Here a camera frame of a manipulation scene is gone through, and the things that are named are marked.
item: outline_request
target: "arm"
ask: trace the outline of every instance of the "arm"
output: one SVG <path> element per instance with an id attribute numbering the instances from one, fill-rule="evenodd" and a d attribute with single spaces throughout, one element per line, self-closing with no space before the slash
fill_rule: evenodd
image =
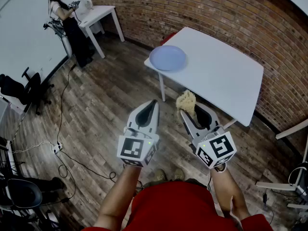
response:
<path id="1" fill-rule="evenodd" d="M 224 172 L 218 173 L 213 168 L 211 169 L 211 174 L 215 193 L 224 216 L 226 218 L 230 217 L 232 199 L 232 213 L 240 220 L 249 217 L 250 214 L 246 206 L 244 195 L 228 169 Z"/>
<path id="2" fill-rule="evenodd" d="M 103 200 L 95 227 L 112 231 L 121 229 L 121 224 L 136 191 L 141 168 L 126 166 L 110 192 Z"/>
<path id="3" fill-rule="evenodd" d="M 61 19 L 61 20 L 66 20 L 73 12 L 75 11 L 74 8 L 70 9 L 69 11 L 67 11 L 66 13 L 64 13 L 62 8 L 58 8 L 56 11 L 57 16 Z"/>

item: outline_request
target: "black pants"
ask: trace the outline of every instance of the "black pants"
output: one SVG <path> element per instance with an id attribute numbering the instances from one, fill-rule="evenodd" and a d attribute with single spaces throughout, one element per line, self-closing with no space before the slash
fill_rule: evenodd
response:
<path id="1" fill-rule="evenodd" d="M 75 18 L 64 20 L 63 28 L 79 66 L 85 66 L 87 64 L 86 59 L 91 57 L 86 36 L 79 28 Z"/>
<path id="2" fill-rule="evenodd" d="M 56 202 L 58 199 L 58 193 L 52 191 L 61 189 L 62 187 L 56 180 L 40 180 L 36 178 L 25 178 L 20 176 L 14 176 L 13 179 L 27 180 L 36 184 L 42 192 L 43 199 L 41 205 Z"/>

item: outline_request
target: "woman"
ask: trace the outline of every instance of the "woman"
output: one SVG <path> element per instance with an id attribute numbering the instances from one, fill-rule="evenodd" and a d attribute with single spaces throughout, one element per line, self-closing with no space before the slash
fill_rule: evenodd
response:
<path id="1" fill-rule="evenodd" d="M 84 67 L 92 62 L 91 56 L 94 54 L 94 51 L 90 51 L 85 35 L 80 30 L 76 19 L 72 16 L 77 7 L 69 9 L 61 0 L 49 0 L 49 2 L 49 16 L 51 16 L 51 13 L 54 13 L 62 20 L 64 31 L 78 64 L 80 67 Z"/>

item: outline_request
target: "person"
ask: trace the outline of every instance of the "person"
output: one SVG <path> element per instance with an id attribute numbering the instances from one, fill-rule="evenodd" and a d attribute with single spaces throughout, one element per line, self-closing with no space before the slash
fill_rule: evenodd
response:
<path id="1" fill-rule="evenodd" d="M 53 13 L 62 21 L 73 54 L 75 54 L 79 66 L 84 67 L 92 62 L 94 51 L 89 49 L 85 35 L 79 28 L 76 19 L 72 16 L 76 9 L 77 6 L 69 9 L 61 0 L 49 0 L 49 16 L 51 17 L 51 13 Z"/>
<path id="2" fill-rule="evenodd" d="M 83 231 L 121 229 L 135 194 L 140 171 L 139 167 L 125 167 L 105 196 L 94 227 Z M 262 214 L 250 216 L 244 195 L 227 169 L 223 172 L 211 169 L 211 174 L 224 218 L 216 213 L 211 193 L 204 185 L 195 179 L 183 181 L 184 172 L 181 169 L 175 171 L 172 181 L 167 181 L 165 173 L 159 169 L 155 173 L 155 181 L 147 183 L 135 196 L 124 231 L 236 231 L 238 223 L 231 212 L 241 221 L 244 231 L 272 231 Z"/>

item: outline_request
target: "brick wall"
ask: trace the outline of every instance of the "brick wall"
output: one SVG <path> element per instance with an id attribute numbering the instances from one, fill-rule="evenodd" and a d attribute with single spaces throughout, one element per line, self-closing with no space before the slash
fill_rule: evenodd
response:
<path id="1" fill-rule="evenodd" d="M 308 118 L 308 20 L 289 0 L 92 1 L 116 6 L 124 36 L 149 46 L 184 26 L 232 45 L 264 66 L 256 109 L 266 119 L 283 131 Z"/>

